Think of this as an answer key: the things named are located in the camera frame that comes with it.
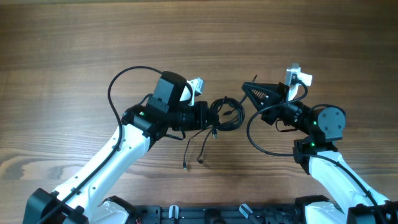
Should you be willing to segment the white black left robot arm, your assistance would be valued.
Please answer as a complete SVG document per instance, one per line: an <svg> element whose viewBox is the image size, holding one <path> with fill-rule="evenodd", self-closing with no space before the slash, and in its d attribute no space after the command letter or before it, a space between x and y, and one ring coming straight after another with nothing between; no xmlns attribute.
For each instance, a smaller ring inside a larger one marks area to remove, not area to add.
<svg viewBox="0 0 398 224"><path fill-rule="evenodd" d="M168 129L185 133L218 123L207 102L195 101L204 88L201 78L162 72L154 92L118 118L111 139L83 168L52 192L37 189L28 198L23 222L135 223L134 206L105 195L158 140L170 136Z"/></svg>

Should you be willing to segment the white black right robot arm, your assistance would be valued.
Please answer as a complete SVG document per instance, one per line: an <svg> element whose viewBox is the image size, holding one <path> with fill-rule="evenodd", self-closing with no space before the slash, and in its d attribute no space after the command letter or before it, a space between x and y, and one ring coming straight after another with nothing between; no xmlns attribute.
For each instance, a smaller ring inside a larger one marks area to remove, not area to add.
<svg viewBox="0 0 398 224"><path fill-rule="evenodd" d="M289 85L246 82L242 89L269 125L278 121L306 134L296 139L290 157L327 189L297 198L295 223L397 223L397 202L375 191L345 162L335 145L343 138L346 113L335 105L308 107L303 96L289 98Z"/></svg>

